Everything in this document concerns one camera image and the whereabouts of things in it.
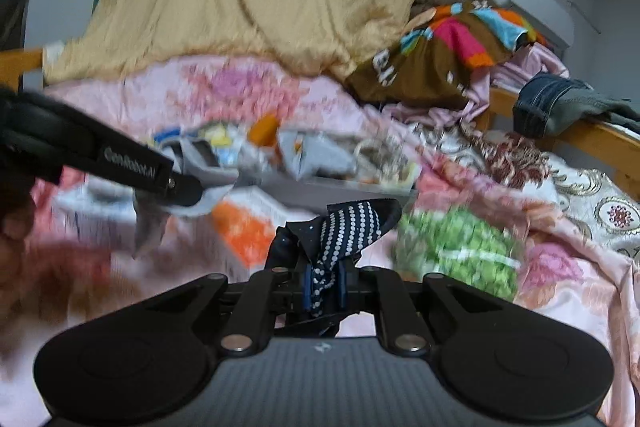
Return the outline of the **person's left hand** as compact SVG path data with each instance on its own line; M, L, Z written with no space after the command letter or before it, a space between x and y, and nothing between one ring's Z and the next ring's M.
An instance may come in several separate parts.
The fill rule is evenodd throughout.
M1 217L1 286L21 272L26 242L35 223L35 203L27 192Z

